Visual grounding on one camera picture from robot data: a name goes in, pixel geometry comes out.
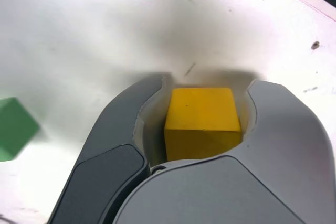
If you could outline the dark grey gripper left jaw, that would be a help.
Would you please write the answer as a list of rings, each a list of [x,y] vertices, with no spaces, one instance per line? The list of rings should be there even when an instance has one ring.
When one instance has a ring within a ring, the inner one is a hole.
[[[91,129],[49,223],[113,223],[128,195],[167,160],[173,80],[156,74],[117,95]]]

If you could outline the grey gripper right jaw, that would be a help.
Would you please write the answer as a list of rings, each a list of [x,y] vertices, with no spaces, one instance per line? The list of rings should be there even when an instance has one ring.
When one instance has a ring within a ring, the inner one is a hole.
[[[317,116],[284,86],[255,81],[243,141],[167,162],[124,201],[115,223],[335,223],[335,162]]]

